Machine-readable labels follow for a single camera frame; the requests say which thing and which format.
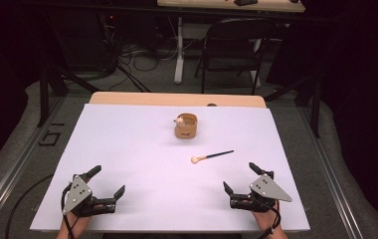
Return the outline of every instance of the chair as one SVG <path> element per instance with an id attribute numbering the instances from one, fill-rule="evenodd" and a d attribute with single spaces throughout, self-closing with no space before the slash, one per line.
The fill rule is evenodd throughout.
<path id="1" fill-rule="evenodd" d="M 202 56 L 195 77 L 202 68 L 202 94 L 205 90 L 205 73 L 257 71 L 252 95 L 255 94 L 263 52 L 276 24 L 269 19 L 224 19 L 213 24 L 207 32 Z M 252 40 L 261 40 L 258 50 Z"/>

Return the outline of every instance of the gray carpet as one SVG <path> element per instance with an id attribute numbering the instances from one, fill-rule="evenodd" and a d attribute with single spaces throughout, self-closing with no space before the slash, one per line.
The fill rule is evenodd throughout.
<path id="1" fill-rule="evenodd" d="M 174 61 L 160 61 L 155 70 L 150 72 L 137 71 L 130 65 L 132 73 L 146 84 L 153 92 L 164 93 L 199 93 L 200 80 L 193 78 L 196 61 L 190 57 L 191 52 L 187 54 L 187 61 L 184 69 L 184 81 L 181 85 L 173 83 Z M 152 59 L 137 59 L 137 67 L 144 66 L 151 68 Z M 262 74 L 262 81 L 267 77 L 267 71 Z M 113 87 L 125 80 L 124 74 L 116 72 L 108 78 L 91 81 L 92 84 L 102 90 L 137 92 L 137 89 L 125 80 L 121 85 Z M 214 84 L 225 82 L 225 85 L 233 85 L 236 82 L 235 76 L 220 75 L 209 82 L 207 94 L 240 94 L 245 95 L 250 92 L 249 88 L 244 89 L 215 89 Z M 249 76 L 241 76 L 238 82 L 242 85 L 249 84 Z M 61 100 L 61 106 L 54 116 L 41 137 L 32 142 L 35 147 L 29 155 L 24 171 L 20 174 L 19 180 L 15 184 L 7 200 L 2 204 L 0 209 L 0 238 L 4 237 L 7 221 L 12 208 L 18 198 L 34 183 L 47 175 L 55 172 L 59 159 L 64 148 L 71 136 L 75 123 L 85 103 L 89 101 L 88 92 L 73 83 L 68 83 L 71 93 Z M 264 84 L 257 91 L 257 95 L 266 96 L 273 91 L 274 86 Z M 21 156 L 21 150 L 26 147 L 27 141 L 32 138 L 32 129 L 38 121 L 38 84 L 29 89 L 30 102 L 27 112 L 24 114 L 23 121 L 18 125 L 17 130 L 12 133 L 12 137 L 7 142 L 5 148 L 0 153 L 0 181 L 4 174 L 9 171 L 13 162 Z M 292 174 L 297 185 L 308 218 L 311 230 L 307 232 L 289 233 L 289 238 L 351 238 L 346 230 L 345 224 L 340 216 L 340 210 L 334 203 L 334 197 L 328 187 L 324 170 L 320 159 L 321 152 L 316 149 L 316 141 L 311 136 L 308 125 L 304 122 L 302 116 L 303 110 L 298 109 L 292 103 L 293 95 L 290 93 L 283 96 L 279 101 L 268 103 L 272 110 L 276 125 L 281 136 L 284 151 Z M 329 158 L 334 167 L 337 178 L 342 181 L 341 188 L 345 192 L 346 198 L 350 202 L 357 224 L 363 238 L 378 238 L 378 213 L 369 205 L 361 194 L 354 178 L 351 177 L 346 169 L 341 157 L 340 148 L 337 141 L 336 130 L 332 121 L 331 111 L 323 105 L 320 112 L 319 130 L 326 156 Z M 10 226 L 10 238 L 54 238 L 54 233 L 42 233 L 30 231 L 29 227 L 35 215 L 36 205 L 38 205 L 47 190 L 50 179 L 42 182 L 27 194 L 24 200 L 16 209 L 15 215 Z M 255 238 L 260 233 L 243 234 L 243 238 Z M 114 234 L 105 235 L 104 238 L 130 238 L 137 235 Z M 163 235 L 151 235 L 156 238 Z M 102 238 L 99 233 L 87 233 L 83 238 Z M 221 235 L 210 235 L 209 238 L 222 238 Z"/>

